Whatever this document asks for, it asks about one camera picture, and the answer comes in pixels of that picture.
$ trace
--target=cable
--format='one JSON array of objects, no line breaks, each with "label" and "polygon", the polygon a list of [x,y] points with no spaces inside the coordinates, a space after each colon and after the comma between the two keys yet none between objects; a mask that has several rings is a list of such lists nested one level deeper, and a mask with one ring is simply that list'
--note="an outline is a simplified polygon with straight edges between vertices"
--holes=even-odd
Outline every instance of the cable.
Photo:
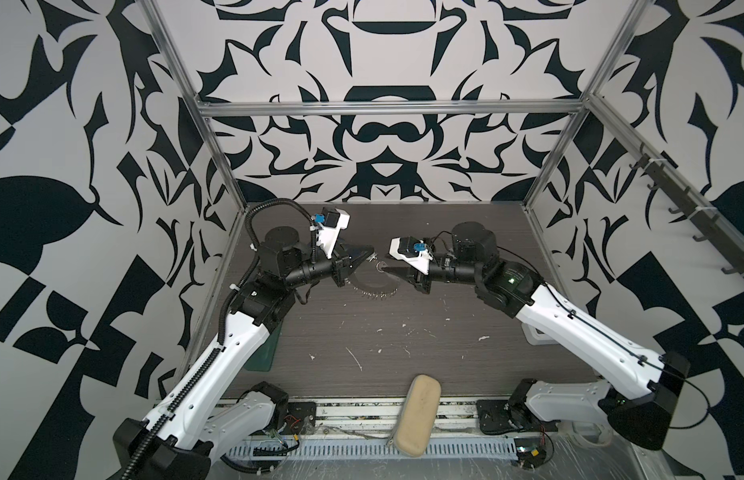
[{"label": "cable", "polygon": [[439,237],[441,236],[441,234],[449,234],[449,235],[452,235],[452,232],[450,232],[450,231],[447,231],[447,230],[441,230],[441,231],[439,232],[439,234],[438,234],[438,235],[436,235],[436,236],[434,236],[434,237],[433,237],[432,239],[430,239],[430,245],[428,245],[428,248],[429,248],[429,249],[430,249],[431,251],[433,251],[433,246],[435,245],[435,241],[439,239]]},{"label": "cable", "polygon": [[548,435],[548,433],[545,430],[542,431],[542,435],[544,435],[545,437],[548,437],[548,440],[551,443],[551,456],[545,457],[545,461],[542,462],[542,464],[540,466],[543,466],[546,463],[550,462],[550,460],[553,459],[553,455],[555,455],[555,453],[556,453],[556,445],[553,443],[553,438],[551,438],[551,436]]},{"label": "cable", "polygon": [[[295,445],[282,448],[281,450],[271,451],[267,450],[266,448],[252,448],[252,456],[282,456],[287,455],[289,452],[292,452],[294,450],[297,450],[300,448],[300,438],[295,435],[294,436],[295,442],[297,442]],[[257,463],[264,463],[265,466],[259,466],[259,467],[249,467],[249,466],[243,466],[239,463],[236,463],[231,457],[227,456],[226,454],[223,454],[223,456],[220,457],[220,459],[223,461],[223,463],[229,467],[231,467],[233,470],[241,473],[248,473],[250,475],[262,475],[271,473],[273,470],[276,469],[276,467],[281,465],[281,462],[283,460],[257,460],[253,462]]]},{"label": "cable", "polygon": [[248,467],[248,466],[239,465],[233,460],[231,460],[231,457],[227,456],[227,454],[224,454],[223,456],[221,456],[220,459],[223,461],[225,465],[231,467],[236,472],[248,473],[250,475],[263,475],[263,474],[271,473],[282,462],[282,460],[261,461],[262,463],[267,465],[267,469],[264,469],[264,467]]},{"label": "cable", "polygon": [[236,398],[236,403],[239,403],[241,399],[244,398],[249,392],[251,392],[251,390],[244,390],[243,393],[238,396],[238,398]]},{"label": "cable", "polygon": [[294,450],[297,450],[300,448],[300,438],[298,438],[296,435],[294,436],[294,441],[297,442],[296,444],[287,447],[287,448],[281,448],[281,450],[268,450],[266,448],[252,448],[252,456],[255,457],[270,457],[270,456],[281,456],[281,455],[287,455],[289,452],[293,452]]},{"label": "cable", "polygon": [[303,208],[302,205],[288,198],[273,198],[272,200],[264,201],[262,204],[249,210],[247,216],[243,218],[243,227],[247,231],[249,238],[252,240],[252,246],[255,250],[260,247],[260,240],[257,238],[257,234],[254,233],[254,228],[252,228],[252,219],[266,208],[276,205],[289,205],[300,212],[308,222],[310,222],[310,263],[315,264],[317,252],[316,244],[318,239],[318,225],[316,224],[316,220]]},{"label": "cable", "polygon": [[[539,275],[540,277],[542,277],[542,275],[540,274],[540,271],[539,271],[539,270],[537,270],[537,268],[536,268],[536,267],[534,266],[534,264],[532,264],[532,263],[531,263],[531,262],[530,262],[529,260],[526,260],[526,259],[525,259],[525,258],[524,258],[523,256],[521,256],[521,255],[519,255],[519,254],[516,254],[516,253],[515,253],[514,251],[512,251],[512,250],[508,250],[507,248],[503,248],[503,247],[501,247],[501,246],[498,246],[497,248],[499,248],[500,250],[503,250],[503,251],[505,251],[505,252],[508,252],[508,253],[509,253],[509,254],[511,254],[511,255],[515,255],[515,256],[517,256],[518,258],[520,258],[521,260],[523,260],[523,261],[524,261],[524,263],[526,263],[527,265],[529,265],[529,266],[530,266],[530,268],[531,268],[531,269],[532,269],[532,270],[533,270],[533,271],[534,271],[534,272],[535,272],[536,274],[538,274],[538,275]],[[701,388],[699,388],[698,386],[694,385],[694,384],[693,384],[692,382],[690,382],[690,381],[689,381],[688,379],[685,379],[684,377],[682,377],[682,376],[680,376],[680,375],[676,375],[676,374],[675,374],[675,373],[673,373],[673,372],[668,372],[668,371],[666,371],[666,370],[665,370],[665,369],[664,369],[663,367],[657,366],[657,365],[655,365],[655,364],[653,364],[653,363],[649,363],[649,362],[648,362],[648,361],[646,360],[646,357],[640,356],[640,355],[638,355],[637,353],[633,352],[632,350],[628,349],[628,348],[627,348],[627,347],[626,347],[625,345],[623,345],[622,343],[620,343],[620,342],[616,341],[616,340],[615,340],[614,338],[612,338],[611,336],[609,336],[609,335],[607,335],[606,333],[602,332],[602,331],[601,331],[601,330],[600,330],[600,329],[599,329],[599,328],[598,328],[597,326],[595,326],[595,325],[591,324],[591,323],[590,323],[590,322],[588,322],[587,320],[585,320],[585,319],[581,318],[580,316],[578,316],[578,314],[577,314],[577,313],[576,313],[576,312],[575,312],[574,310],[566,310],[566,309],[564,308],[564,303],[563,303],[563,302],[562,302],[562,301],[561,301],[561,300],[560,300],[560,299],[559,299],[559,298],[558,298],[558,297],[556,296],[556,294],[555,294],[555,293],[553,293],[553,290],[552,290],[552,289],[550,288],[550,286],[548,285],[548,283],[547,283],[547,282],[545,282],[545,281],[543,280],[543,283],[542,283],[542,284],[543,284],[543,285],[545,285],[545,288],[546,288],[546,289],[548,290],[548,292],[549,292],[549,293],[551,294],[551,296],[553,296],[553,300],[555,300],[556,302],[558,302],[558,306],[559,306],[560,308],[562,308],[562,309],[563,309],[563,310],[564,310],[565,312],[567,312],[567,313],[568,313],[568,316],[569,316],[570,318],[576,318],[577,320],[579,320],[579,321],[583,322],[583,323],[584,323],[585,325],[589,326],[589,327],[590,327],[591,329],[593,329],[593,330],[595,330],[595,331],[599,332],[599,333],[600,333],[600,334],[601,334],[601,335],[602,335],[602,336],[603,336],[604,338],[606,338],[607,340],[609,340],[609,341],[613,342],[613,343],[614,343],[615,345],[617,345],[618,347],[620,347],[620,348],[621,348],[622,350],[626,351],[628,355],[630,355],[630,356],[632,356],[632,357],[634,357],[634,358],[638,359],[638,361],[639,361],[639,362],[641,362],[641,363],[643,363],[643,364],[645,364],[645,365],[648,365],[648,366],[650,366],[650,367],[652,367],[652,368],[655,368],[655,369],[657,369],[657,370],[660,370],[660,371],[661,371],[661,372],[663,372],[663,373],[667,373],[668,375],[670,375],[670,376],[673,376],[673,377],[675,377],[675,378],[677,378],[677,379],[681,380],[682,382],[684,382],[684,383],[686,383],[686,384],[688,384],[688,385],[692,386],[692,387],[693,387],[693,388],[694,388],[695,390],[697,390],[697,391],[698,391],[698,392],[699,392],[699,393],[700,393],[700,394],[701,394],[701,395],[703,396],[703,398],[705,399],[705,404],[707,405],[707,407],[705,408],[705,415],[703,416],[703,418],[701,418],[701,419],[700,419],[699,421],[697,421],[697,422],[694,422],[694,423],[693,423],[692,425],[688,425],[688,426],[683,426],[683,427],[668,427],[668,429],[671,429],[671,430],[688,430],[688,429],[690,429],[690,428],[694,428],[694,427],[698,426],[699,424],[701,424],[702,422],[704,422],[704,421],[705,421],[705,420],[706,420],[706,419],[708,418],[708,416],[710,415],[710,409],[712,408],[712,405],[710,404],[710,399],[709,399],[709,398],[708,398],[708,396],[707,396],[707,395],[705,394],[705,392],[703,392],[703,391],[702,391],[702,389],[701,389]]]},{"label": "cable", "polygon": [[[255,269],[257,269],[257,264],[259,263],[260,255],[255,253],[254,258],[252,259],[252,263],[249,264],[249,268],[247,268],[247,271],[244,272],[244,274],[241,276],[241,280],[238,281],[237,287],[239,288],[239,290],[243,287],[244,283],[247,283],[249,281],[249,277],[252,275]],[[233,302],[233,299],[236,298],[239,290],[231,289],[231,293],[227,294],[227,297],[225,297],[225,301],[223,302],[223,306],[220,309],[220,317],[217,319],[217,343],[219,343],[220,346],[223,346],[225,343],[225,330],[228,308],[230,308],[231,302]]]},{"label": "cable", "polygon": [[[169,414],[175,413],[175,410],[180,406],[180,403],[182,403],[183,399],[193,389],[196,383],[198,383],[199,379],[201,379],[204,373],[209,370],[209,367],[213,363],[214,359],[216,359],[217,356],[220,355],[220,352],[220,349],[213,349],[211,352],[209,352],[209,356],[206,360],[204,360],[204,363],[202,363],[201,366],[198,367],[198,370],[196,370],[191,379],[187,381],[187,383],[183,386],[180,392],[175,396],[175,398],[167,407],[167,412]],[[142,438],[139,445],[135,449],[135,452],[132,454],[132,457],[129,459],[129,463],[127,464],[126,468],[124,468],[124,473],[122,473],[121,480],[129,480],[129,478],[134,473],[137,464],[140,462],[140,460],[142,460],[142,457],[145,456],[148,447],[151,445],[151,442],[153,442],[153,439],[156,438],[158,432],[162,429],[162,427],[169,419],[170,417],[167,413],[164,413],[162,414],[162,416],[158,417],[158,420],[156,420],[156,422],[153,424],[153,427],[151,427],[150,431],[146,433],[146,436]]]},{"label": "cable", "polygon": [[303,297],[300,296],[300,292],[298,292],[297,289],[294,289],[294,295],[297,297],[297,301],[300,302],[300,305],[308,304],[308,298],[310,297],[310,289],[312,289],[318,284],[319,284],[318,280],[314,280],[313,282],[310,283],[308,290],[305,292],[305,299],[303,299]]}]

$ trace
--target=beige sponge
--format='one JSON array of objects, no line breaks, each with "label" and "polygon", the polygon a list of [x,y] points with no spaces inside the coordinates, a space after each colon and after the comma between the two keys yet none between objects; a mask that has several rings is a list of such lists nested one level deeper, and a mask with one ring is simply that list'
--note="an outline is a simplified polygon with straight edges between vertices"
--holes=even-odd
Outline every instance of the beige sponge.
[{"label": "beige sponge", "polygon": [[401,453],[410,457],[425,453],[440,402],[441,384],[427,375],[417,375],[406,394],[393,434],[393,444]]}]

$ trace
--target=green cutting board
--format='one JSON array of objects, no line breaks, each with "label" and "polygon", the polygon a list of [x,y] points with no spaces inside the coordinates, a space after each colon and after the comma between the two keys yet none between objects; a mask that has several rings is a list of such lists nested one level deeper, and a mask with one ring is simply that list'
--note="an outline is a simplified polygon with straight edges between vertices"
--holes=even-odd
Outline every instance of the green cutting board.
[{"label": "green cutting board", "polygon": [[268,340],[260,345],[260,348],[255,350],[249,360],[243,364],[243,368],[250,372],[270,372],[271,366],[273,365],[273,356],[276,355],[276,347],[278,346],[278,337],[281,336],[281,326],[283,322],[280,322],[276,327],[276,330],[271,333]]}]

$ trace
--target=white paint stain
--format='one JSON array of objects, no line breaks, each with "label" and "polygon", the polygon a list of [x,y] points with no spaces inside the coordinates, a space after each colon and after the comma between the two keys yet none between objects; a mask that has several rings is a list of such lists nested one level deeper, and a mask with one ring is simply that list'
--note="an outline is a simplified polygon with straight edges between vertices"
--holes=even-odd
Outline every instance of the white paint stain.
[{"label": "white paint stain", "polygon": [[354,360],[356,360],[356,365],[358,365],[359,366],[359,370],[361,370],[363,372],[364,369],[361,367],[361,364],[359,363],[359,360],[356,358],[356,356],[353,354],[353,352],[351,352],[348,347],[345,347],[345,350],[347,350],[348,353],[350,354],[350,356],[353,357]]}]

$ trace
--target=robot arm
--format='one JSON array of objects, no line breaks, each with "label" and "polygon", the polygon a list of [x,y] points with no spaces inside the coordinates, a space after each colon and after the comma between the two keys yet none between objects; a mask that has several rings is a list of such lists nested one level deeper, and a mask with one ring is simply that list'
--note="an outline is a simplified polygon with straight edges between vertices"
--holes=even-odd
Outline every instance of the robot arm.
[{"label": "robot arm", "polygon": [[260,243],[251,218],[267,206],[261,204],[247,215],[245,227],[257,249],[249,278],[231,285],[234,292],[223,305],[217,337],[175,388],[141,422],[127,418],[118,427],[113,440],[122,470],[112,478],[206,478],[211,464],[243,438],[283,425],[289,397],[266,382],[252,387],[240,402],[217,416],[211,414],[295,299],[307,302],[307,294],[303,300],[295,289],[314,286],[324,278],[343,286],[374,248],[338,241],[349,221],[343,210],[324,208],[322,214],[309,216],[291,200],[271,201],[276,204],[290,204],[307,216],[311,232],[317,232],[311,246],[302,245],[291,226],[273,228]]},{"label": "robot arm", "polygon": [[391,257],[409,266],[383,271],[423,293],[430,293],[433,281],[474,285],[484,303],[547,333],[604,377],[578,385],[525,379],[506,407],[509,431],[539,421],[608,423],[638,446],[662,448],[689,372],[687,360],[628,340],[564,298],[537,271],[502,259],[495,235],[481,224],[455,226],[452,240],[452,252],[436,254],[434,239],[394,238]]}]

